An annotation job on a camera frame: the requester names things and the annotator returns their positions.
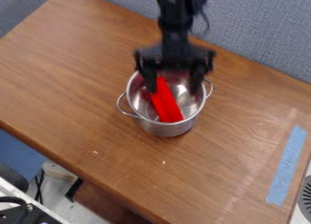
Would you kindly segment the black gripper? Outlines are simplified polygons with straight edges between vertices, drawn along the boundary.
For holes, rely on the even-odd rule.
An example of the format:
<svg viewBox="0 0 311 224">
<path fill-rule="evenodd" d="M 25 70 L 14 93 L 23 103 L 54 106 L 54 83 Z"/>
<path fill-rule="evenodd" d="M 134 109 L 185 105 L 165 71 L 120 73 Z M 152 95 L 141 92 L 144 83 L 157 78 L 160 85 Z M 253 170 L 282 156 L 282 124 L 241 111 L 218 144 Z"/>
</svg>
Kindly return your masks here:
<svg viewBox="0 0 311 224">
<path fill-rule="evenodd" d="M 194 94 L 204 75 L 213 70 L 214 52 L 193 45 L 185 31 L 161 32 L 161 39 L 153 45 L 133 51 L 134 67 L 144 79 L 149 93 L 156 91 L 156 70 L 189 70 L 189 88 Z"/>
</svg>

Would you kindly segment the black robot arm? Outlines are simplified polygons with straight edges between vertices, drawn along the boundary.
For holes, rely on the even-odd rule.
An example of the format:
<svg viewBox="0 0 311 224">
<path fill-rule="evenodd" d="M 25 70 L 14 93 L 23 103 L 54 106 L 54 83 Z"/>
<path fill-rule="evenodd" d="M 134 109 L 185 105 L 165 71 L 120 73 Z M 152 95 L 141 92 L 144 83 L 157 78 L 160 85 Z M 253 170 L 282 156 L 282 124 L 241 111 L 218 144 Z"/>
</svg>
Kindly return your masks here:
<svg viewBox="0 0 311 224">
<path fill-rule="evenodd" d="M 189 75 L 189 92 L 194 94 L 204 75 L 213 68 L 216 56 L 212 49 L 196 46 L 188 40 L 194 15 L 201 15 L 208 22 L 202 12 L 206 0 L 156 0 L 156 2 L 161 38 L 153 45 L 133 51 L 136 70 L 150 93 L 156 91 L 156 74 L 160 71 L 185 70 Z"/>
</svg>

